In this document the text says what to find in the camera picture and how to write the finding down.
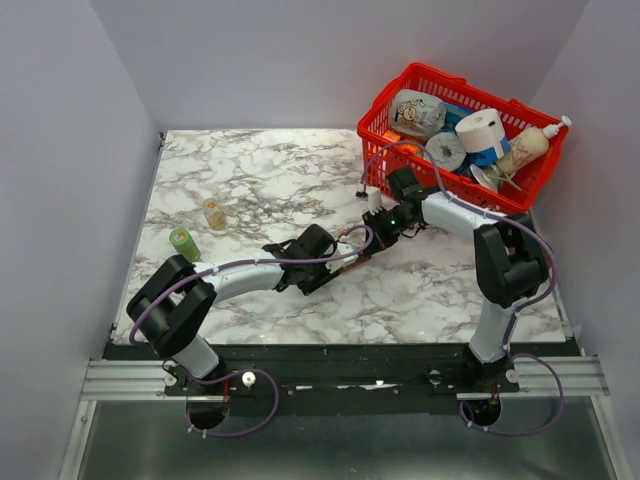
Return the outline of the red weekly pill organizer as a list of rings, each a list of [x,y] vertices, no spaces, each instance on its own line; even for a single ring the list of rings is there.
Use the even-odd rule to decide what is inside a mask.
[[[360,267],[362,264],[365,264],[370,260],[369,256],[359,254],[357,257],[354,257],[352,260],[346,261],[338,270],[337,273],[339,275],[346,274],[347,272],[354,270]]]

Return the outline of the clear bottle yellow pills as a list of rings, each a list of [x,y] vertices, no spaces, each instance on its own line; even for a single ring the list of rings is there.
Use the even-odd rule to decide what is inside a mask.
[[[223,230],[227,226],[227,217],[217,200],[207,198],[202,204],[203,214],[212,230]]]

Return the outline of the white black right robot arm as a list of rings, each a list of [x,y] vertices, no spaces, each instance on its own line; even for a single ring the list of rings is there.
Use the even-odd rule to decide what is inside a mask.
[[[434,226],[473,243],[476,282],[484,301],[459,371],[467,389],[483,391],[494,383],[495,367],[507,357],[516,308],[536,295],[549,276],[533,222],[526,213],[486,211],[437,187],[427,188],[409,167],[393,171],[387,181],[397,202],[389,210],[382,206],[379,189],[362,185],[357,192],[368,201],[362,219],[373,231],[366,257],[390,248],[414,227]]]

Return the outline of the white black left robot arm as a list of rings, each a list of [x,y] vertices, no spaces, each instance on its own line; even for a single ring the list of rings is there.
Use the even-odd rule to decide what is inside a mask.
[[[156,355],[187,372],[201,395],[214,393],[222,380],[221,359],[199,330],[212,306],[245,293],[296,286],[308,295],[355,263],[373,233],[356,248],[335,239],[317,224],[297,238],[264,246],[246,259],[223,264],[192,263],[183,255],[167,259],[133,296],[126,313],[134,322],[130,341],[141,332]]]

